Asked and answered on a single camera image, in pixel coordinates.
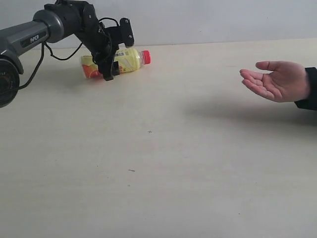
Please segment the open person hand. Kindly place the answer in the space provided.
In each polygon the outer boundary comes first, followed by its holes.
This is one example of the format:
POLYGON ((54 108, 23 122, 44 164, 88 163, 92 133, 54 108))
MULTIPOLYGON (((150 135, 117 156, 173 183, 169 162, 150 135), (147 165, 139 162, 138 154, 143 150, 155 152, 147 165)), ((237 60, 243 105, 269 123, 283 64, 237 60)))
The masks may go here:
POLYGON ((261 61, 256 68, 269 73, 240 70, 242 83, 253 93, 267 100, 284 103, 303 100, 308 96, 309 83, 305 68, 289 61, 261 61))

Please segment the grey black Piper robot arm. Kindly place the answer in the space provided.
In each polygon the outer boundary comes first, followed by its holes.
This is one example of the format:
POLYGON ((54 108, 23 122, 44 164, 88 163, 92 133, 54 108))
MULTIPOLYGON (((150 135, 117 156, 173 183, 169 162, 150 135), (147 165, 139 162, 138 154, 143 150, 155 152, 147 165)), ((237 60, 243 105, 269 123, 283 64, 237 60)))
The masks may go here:
POLYGON ((44 56, 41 55, 29 80, 20 85, 19 76, 23 66, 19 57, 37 45, 57 43, 75 35, 90 52, 93 62, 106 81, 119 74, 115 53, 118 45, 113 43, 113 28, 105 28, 98 20, 95 8, 86 1, 57 0, 37 11, 32 21, 0 31, 0 106, 5 107, 17 92, 27 87, 35 77, 44 56))

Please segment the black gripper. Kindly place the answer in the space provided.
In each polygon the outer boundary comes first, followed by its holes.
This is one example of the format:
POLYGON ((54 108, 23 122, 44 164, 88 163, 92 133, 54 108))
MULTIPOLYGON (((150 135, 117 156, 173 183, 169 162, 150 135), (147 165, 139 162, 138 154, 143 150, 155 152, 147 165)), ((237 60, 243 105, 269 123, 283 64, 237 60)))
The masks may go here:
POLYGON ((113 75, 119 75, 119 63, 113 61, 118 49, 115 41, 118 36, 118 25, 105 27, 101 21, 94 21, 85 27, 81 42, 91 52, 98 70, 105 81, 113 80, 113 75))

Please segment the dark sleeved forearm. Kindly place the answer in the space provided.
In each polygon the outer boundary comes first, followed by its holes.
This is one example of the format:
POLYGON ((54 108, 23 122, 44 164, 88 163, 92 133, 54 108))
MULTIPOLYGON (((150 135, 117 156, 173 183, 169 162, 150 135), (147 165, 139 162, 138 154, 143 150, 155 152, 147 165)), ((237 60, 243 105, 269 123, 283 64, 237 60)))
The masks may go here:
POLYGON ((309 93, 308 96, 295 102, 295 105, 299 109, 304 110, 317 110, 317 68, 316 67, 306 67, 305 71, 307 73, 307 80, 309 83, 309 93))

